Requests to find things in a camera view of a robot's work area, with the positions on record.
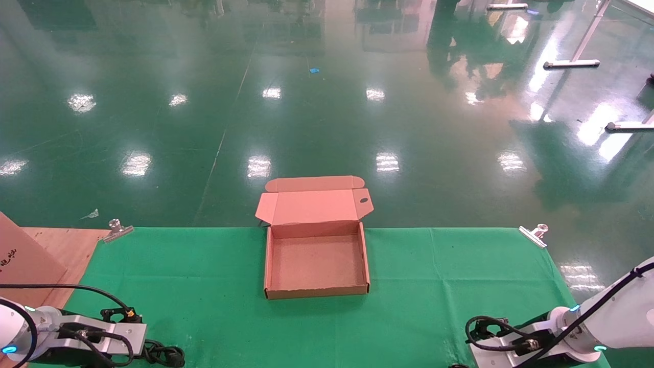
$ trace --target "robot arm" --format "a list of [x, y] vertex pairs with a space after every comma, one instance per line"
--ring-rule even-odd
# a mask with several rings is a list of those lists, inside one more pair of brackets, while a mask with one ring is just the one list
[[[477, 325], [466, 332], [478, 367], [572, 367], [596, 361], [607, 348], [654, 346], [653, 269], [654, 257], [581, 305], [556, 307], [520, 326], [473, 318]], [[489, 333], [489, 325], [500, 332]]]
[[[144, 323], [106, 322], [51, 306], [34, 309], [4, 301], [10, 304], [0, 305], [0, 347], [11, 360], [23, 361], [29, 355], [27, 361], [34, 363], [116, 367], [120, 363], [114, 364], [109, 357], [128, 356], [131, 362], [143, 353], [147, 332]], [[16, 309], [23, 310], [36, 327], [32, 354], [31, 329]]]

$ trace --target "floor seam line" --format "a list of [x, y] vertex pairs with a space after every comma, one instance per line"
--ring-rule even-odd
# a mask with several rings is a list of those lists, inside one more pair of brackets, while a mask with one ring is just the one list
[[[247, 66], [245, 67], [245, 72], [243, 73], [243, 78], [241, 79], [241, 85], [239, 86], [239, 90], [236, 92], [236, 98], [234, 98], [234, 102], [232, 103], [232, 106], [230, 107], [230, 112], [228, 114], [231, 115], [234, 111], [234, 107], [236, 106], [236, 102], [239, 100], [239, 96], [241, 95], [241, 89], [243, 88], [243, 83], [245, 82], [245, 77], [247, 77], [247, 72], [250, 69], [250, 63], [252, 63], [252, 57], [254, 56], [254, 50], [256, 50], [256, 45], [259, 43], [259, 38], [257, 37], [257, 40], [254, 42], [254, 46], [252, 47], [252, 52], [250, 53], [250, 59], [247, 62]], [[211, 170], [209, 171], [209, 176], [207, 178], [207, 183], [205, 184], [204, 191], [202, 192], [202, 199], [200, 201], [200, 205], [198, 206], [198, 210], [196, 211], [196, 215], [193, 218], [193, 223], [191, 224], [192, 226], [195, 226], [196, 223], [198, 222], [198, 218], [200, 216], [200, 212], [202, 212], [202, 208], [204, 207], [204, 202], [205, 199], [207, 198], [207, 191], [209, 190], [209, 184], [211, 182], [211, 176], [213, 175], [214, 169], [216, 168], [216, 163], [218, 162], [218, 154], [220, 154], [220, 149], [222, 148], [222, 142], [225, 140], [225, 135], [227, 134], [227, 129], [230, 127], [231, 120], [227, 122], [227, 125], [225, 125], [225, 130], [222, 132], [222, 137], [220, 138], [220, 143], [218, 144], [218, 149], [216, 150], [216, 156], [213, 159], [213, 165], [211, 165]]]

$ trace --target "blue indicator light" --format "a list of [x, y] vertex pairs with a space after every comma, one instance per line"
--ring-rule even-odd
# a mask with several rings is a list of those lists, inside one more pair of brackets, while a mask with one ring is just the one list
[[5, 354], [15, 353], [16, 351], [18, 351], [18, 348], [15, 347], [14, 345], [5, 346], [4, 348], [2, 348], [2, 352]]

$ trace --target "green epoxy floor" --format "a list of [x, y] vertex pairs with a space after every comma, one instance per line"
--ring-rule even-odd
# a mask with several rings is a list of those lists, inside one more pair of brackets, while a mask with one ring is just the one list
[[354, 174], [367, 227], [548, 224], [583, 300], [654, 253], [654, 133], [602, 129], [654, 108], [654, 21], [615, 2], [598, 69], [545, 71], [598, 1], [487, 3], [2, 0], [0, 210], [256, 226], [268, 179]]

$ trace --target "black cable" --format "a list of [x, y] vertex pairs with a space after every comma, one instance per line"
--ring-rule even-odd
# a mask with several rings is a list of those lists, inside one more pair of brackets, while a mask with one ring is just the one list
[[134, 350], [131, 347], [131, 343], [129, 343], [129, 340], [125, 336], [117, 335], [115, 333], [110, 333], [106, 331], [87, 331], [86, 336], [98, 336], [98, 337], [108, 337], [110, 339], [115, 339], [115, 340], [120, 340], [122, 341], [125, 346], [127, 346], [127, 351], [128, 351], [128, 359], [125, 362], [118, 363], [115, 362], [109, 358], [107, 358], [103, 352], [98, 350], [95, 345], [87, 339], [80, 331], [73, 331], [71, 329], [66, 329], [66, 328], [59, 328], [60, 332], [65, 332], [69, 333], [75, 338], [81, 342], [83, 342], [86, 346], [88, 346], [89, 349], [107, 366], [107, 367], [125, 367], [129, 364], [132, 363], [134, 360]]
[[183, 367], [184, 350], [177, 346], [164, 346], [156, 340], [146, 340], [143, 346], [143, 359], [148, 363], [158, 363], [165, 367]]
[[529, 357], [529, 359], [518, 364], [515, 368], [527, 368], [529, 365], [533, 364], [536, 360], [540, 359], [548, 351], [554, 349], [554, 347], [563, 341], [572, 331], [575, 331], [579, 325], [581, 325], [585, 320], [588, 319], [593, 313], [595, 313], [602, 305], [606, 304], [611, 298], [620, 291], [623, 287], [627, 286], [631, 281], [643, 277], [643, 272], [647, 272], [654, 269], [654, 263], [648, 263], [643, 267], [634, 268], [625, 278], [613, 286], [606, 294], [592, 307], [588, 308], [575, 322], [572, 322], [559, 336], [555, 337], [546, 347], [542, 348], [539, 352]]
[[18, 305], [2, 298], [0, 298], [0, 305], [4, 305], [5, 307], [16, 311], [16, 313], [25, 319], [25, 322], [27, 322], [27, 327], [29, 328], [29, 334], [31, 336], [31, 341], [29, 342], [29, 350], [27, 351], [27, 354], [25, 354], [23, 360], [19, 361], [18, 364], [14, 366], [14, 368], [19, 368], [23, 364], [27, 363], [30, 358], [32, 358], [34, 351], [37, 349], [37, 341], [39, 339], [37, 325], [34, 323], [34, 320], [32, 320], [32, 317]]
[[529, 335], [528, 333], [524, 333], [524, 332], [520, 331], [519, 329], [515, 328], [514, 326], [512, 326], [512, 325], [510, 325], [508, 323], [505, 323], [503, 321], [500, 321], [497, 318], [488, 317], [488, 316], [476, 316], [476, 317], [470, 318], [466, 322], [466, 336], [468, 337], [468, 340], [470, 341], [471, 344], [473, 344], [474, 346], [476, 346], [476, 347], [478, 347], [478, 348], [480, 348], [482, 350], [489, 350], [491, 352], [512, 352], [512, 351], [515, 351], [518, 348], [522, 348], [522, 347], [528, 346], [528, 345], [526, 343], [522, 343], [520, 345], [509, 345], [509, 346], [487, 346], [487, 345], [479, 344], [475, 339], [473, 339], [472, 334], [470, 333], [470, 325], [475, 321], [490, 321], [490, 322], [492, 322], [493, 325], [504, 327], [504, 328], [510, 330], [511, 332], [515, 332], [516, 334], [518, 334], [518, 335], [520, 335], [522, 337], [526, 337], [528, 339], [535, 339], [534, 336]]
[[127, 304], [123, 303], [120, 299], [118, 299], [116, 296], [113, 294], [107, 293], [106, 291], [102, 289], [98, 289], [96, 287], [91, 287], [91, 286], [86, 286], [86, 285], [75, 285], [75, 284], [0, 284], [0, 289], [80, 289], [80, 290], [87, 290], [87, 291], [93, 291], [94, 293], [98, 293], [100, 295], [103, 295], [112, 301], [114, 301], [116, 304], [120, 305], [121, 308], [125, 310], [125, 313], [129, 314], [133, 310], [127, 306]]

